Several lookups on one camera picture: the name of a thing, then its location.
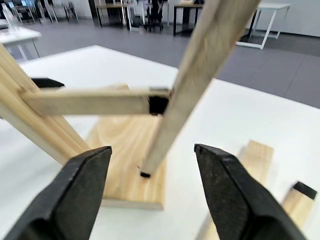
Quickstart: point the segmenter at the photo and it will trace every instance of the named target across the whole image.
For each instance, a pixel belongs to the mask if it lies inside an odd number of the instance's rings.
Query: wooden base
[[[102,116],[87,143],[91,148],[111,146],[112,155],[102,206],[164,209],[166,161],[151,178],[140,176],[140,166],[161,117]]]

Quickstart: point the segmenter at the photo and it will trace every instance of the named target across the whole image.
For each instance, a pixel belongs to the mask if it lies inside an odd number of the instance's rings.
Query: wood grain
[[[169,97],[167,90],[43,90],[22,99],[39,115],[150,114],[149,97]]]
[[[89,150],[89,146],[61,116],[40,117],[20,97],[40,89],[0,45],[0,116],[55,160],[68,159]]]
[[[158,126],[159,116],[101,116],[89,134],[91,148],[112,146],[102,206],[164,208],[166,161],[151,178],[140,176],[141,160]]]
[[[302,229],[315,201],[292,188],[283,200],[282,207],[293,222]]]
[[[244,153],[239,158],[247,172],[260,184],[264,185],[274,155],[274,149],[265,144],[250,140]],[[210,215],[204,220],[197,240],[218,240],[217,228]]]
[[[260,0],[206,1],[179,67],[169,105],[141,171],[153,174],[223,66]]]

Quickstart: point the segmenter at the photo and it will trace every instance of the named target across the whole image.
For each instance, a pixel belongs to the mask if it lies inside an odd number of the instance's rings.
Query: white desk
[[[41,33],[38,31],[30,30],[24,27],[19,27],[19,31],[0,31],[0,44],[3,44],[5,47],[12,47],[17,45],[22,57],[27,60],[27,56],[24,53],[22,47],[20,44],[32,42],[34,49],[36,51],[36,54],[39,56],[35,40],[41,37]]]
[[[8,22],[5,19],[0,19],[0,29],[6,28],[8,26]]]
[[[49,77],[67,88],[115,83],[171,87],[177,74],[174,67],[98,46],[31,60],[22,68],[29,76]],[[67,119],[83,137],[97,120]],[[297,180],[319,191],[319,123],[319,109],[213,81],[167,155],[164,211],[102,207],[90,239],[194,240],[208,214],[195,143],[235,155],[250,139],[267,144],[275,153],[266,187],[278,201]],[[6,121],[0,121],[0,136],[1,239],[60,166]],[[319,201],[317,197],[303,229],[310,240],[319,239]]]
[[[274,23],[277,11],[281,11],[281,10],[285,10],[285,14],[283,17],[283,21],[285,21],[289,8],[290,8],[291,4],[289,3],[273,3],[273,2],[262,2],[258,5],[257,7],[257,12],[256,14],[253,16],[252,21],[254,22],[254,26],[252,29],[252,36],[262,36],[263,40],[262,40],[262,44],[256,44],[256,43],[250,43],[250,42],[243,42],[243,41],[237,41],[236,45],[238,46],[245,46],[245,47],[252,47],[252,48],[258,48],[258,49],[264,49],[267,38],[275,38],[278,39],[280,33],[281,33],[281,29],[278,30],[277,34],[270,34],[270,30],[272,27],[272,24]],[[257,25],[258,25],[258,21],[260,19],[260,15],[262,11],[273,11],[272,17],[270,19],[270,23],[269,26],[265,32],[265,34],[259,34],[259,33],[255,33],[256,29],[257,29]]]

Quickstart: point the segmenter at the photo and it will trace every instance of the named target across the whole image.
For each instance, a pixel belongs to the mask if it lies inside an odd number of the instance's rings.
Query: wall
[[[262,0],[266,3],[291,3],[291,7],[282,26],[282,32],[320,37],[320,1],[319,0]],[[285,15],[279,11],[271,30],[277,31]],[[263,11],[257,28],[266,30],[272,11]]]

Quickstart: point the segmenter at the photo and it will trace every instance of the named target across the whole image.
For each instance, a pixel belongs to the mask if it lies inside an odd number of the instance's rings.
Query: black chair
[[[164,25],[162,23],[162,9],[164,6],[164,0],[152,0],[151,5],[148,6],[146,14],[148,18],[147,25],[144,26],[145,30],[151,29],[156,31],[156,27],[160,28],[160,31],[164,29]]]

